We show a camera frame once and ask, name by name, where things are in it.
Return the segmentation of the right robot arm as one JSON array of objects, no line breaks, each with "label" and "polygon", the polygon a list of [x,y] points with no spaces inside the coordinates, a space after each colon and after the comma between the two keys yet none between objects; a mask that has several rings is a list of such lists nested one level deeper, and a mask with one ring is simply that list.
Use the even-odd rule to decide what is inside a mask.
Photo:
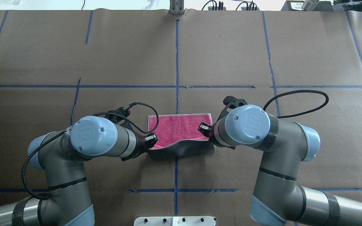
[{"label": "right robot arm", "polygon": [[267,113],[270,102],[261,108],[227,96],[223,103],[217,121],[202,122],[198,130],[218,147],[244,145],[263,152],[250,202],[256,223],[362,226],[362,202],[297,184],[300,163],[313,160],[320,150],[316,130]]}]

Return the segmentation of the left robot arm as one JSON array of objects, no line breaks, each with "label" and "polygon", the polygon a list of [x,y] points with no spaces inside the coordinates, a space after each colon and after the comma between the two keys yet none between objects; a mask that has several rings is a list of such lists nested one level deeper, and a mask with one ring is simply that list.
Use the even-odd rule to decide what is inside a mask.
[{"label": "left robot arm", "polygon": [[[157,143],[154,130],[140,135],[125,110],[102,112],[79,119],[74,125],[32,141],[21,170],[29,193],[19,202],[0,206],[0,226],[93,226],[91,201],[84,162],[100,156],[133,159]],[[43,170],[48,191],[36,194],[26,179],[31,163]]]}]

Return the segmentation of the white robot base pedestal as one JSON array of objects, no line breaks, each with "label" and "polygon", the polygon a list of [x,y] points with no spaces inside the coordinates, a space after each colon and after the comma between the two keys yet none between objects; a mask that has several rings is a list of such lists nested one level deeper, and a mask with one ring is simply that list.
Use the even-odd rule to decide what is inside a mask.
[{"label": "white robot base pedestal", "polygon": [[212,216],[137,217],[134,226],[216,226]]}]

